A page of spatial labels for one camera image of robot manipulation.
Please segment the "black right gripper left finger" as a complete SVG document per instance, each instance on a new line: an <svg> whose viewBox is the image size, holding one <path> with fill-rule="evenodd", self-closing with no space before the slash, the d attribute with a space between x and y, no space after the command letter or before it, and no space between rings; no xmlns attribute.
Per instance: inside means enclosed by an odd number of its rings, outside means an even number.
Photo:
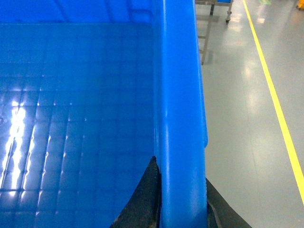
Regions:
<svg viewBox="0 0 304 228"><path fill-rule="evenodd" d="M156 156L151 157L131 198L113 221L112 228L159 228L162 183Z"/></svg>

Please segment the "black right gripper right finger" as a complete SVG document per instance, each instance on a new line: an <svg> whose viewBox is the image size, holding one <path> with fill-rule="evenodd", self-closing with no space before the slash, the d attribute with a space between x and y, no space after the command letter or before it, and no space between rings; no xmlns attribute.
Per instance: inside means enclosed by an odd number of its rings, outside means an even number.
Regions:
<svg viewBox="0 0 304 228"><path fill-rule="evenodd" d="M233 210L207 178L206 184L208 228L252 228Z"/></svg>

